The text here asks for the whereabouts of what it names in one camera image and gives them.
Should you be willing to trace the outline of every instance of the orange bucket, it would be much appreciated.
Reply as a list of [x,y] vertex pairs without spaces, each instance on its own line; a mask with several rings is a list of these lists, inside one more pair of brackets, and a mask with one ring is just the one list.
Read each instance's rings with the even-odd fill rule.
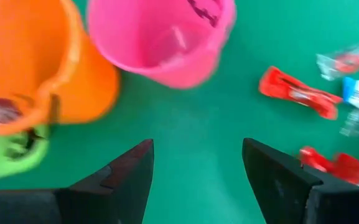
[[71,0],[0,0],[0,135],[91,121],[118,91],[117,69],[90,42]]

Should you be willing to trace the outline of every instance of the green table surface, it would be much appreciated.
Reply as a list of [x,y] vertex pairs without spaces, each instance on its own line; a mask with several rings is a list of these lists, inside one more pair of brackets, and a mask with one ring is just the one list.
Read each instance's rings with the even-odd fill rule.
[[[86,0],[76,3],[84,15]],[[244,137],[293,155],[310,145],[325,156],[347,152],[359,158],[359,138],[339,133],[350,106],[340,105],[338,120],[329,121],[258,92],[261,75],[275,65],[341,95],[341,80],[321,78],[315,55],[359,42],[359,0],[236,4],[236,26],[208,82],[179,91],[123,73],[121,98],[109,114],[90,124],[58,126],[41,165],[1,179],[0,189],[68,186],[153,138],[154,180],[144,223],[260,224],[241,158]]]

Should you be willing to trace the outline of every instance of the green surface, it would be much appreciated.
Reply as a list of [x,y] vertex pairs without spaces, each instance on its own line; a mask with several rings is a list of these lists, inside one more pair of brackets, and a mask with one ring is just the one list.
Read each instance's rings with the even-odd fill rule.
[[[78,5],[84,12],[85,0]],[[154,138],[145,224],[261,224],[241,160],[244,137],[289,154],[311,145],[326,156],[344,151],[359,158],[359,138],[339,134],[349,106],[340,105],[339,119],[329,121],[257,89],[263,72],[275,65],[341,95],[340,80],[320,77],[315,54],[359,42],[359,1],[253,0],[237,1],[237,7],[236,26],[210,81],[178,91],[125,73],[121,98],[110,114],[87,125],[59,126],[43,163],[1,179],[0,189],[67,186]]]

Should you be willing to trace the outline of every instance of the pink bucket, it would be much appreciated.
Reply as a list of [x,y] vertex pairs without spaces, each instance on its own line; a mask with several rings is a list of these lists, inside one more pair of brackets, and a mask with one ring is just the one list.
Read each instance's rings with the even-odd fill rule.
[[113,64],[191,88],[213,73],[235,12],[233,0],[90,0],[88,26]]

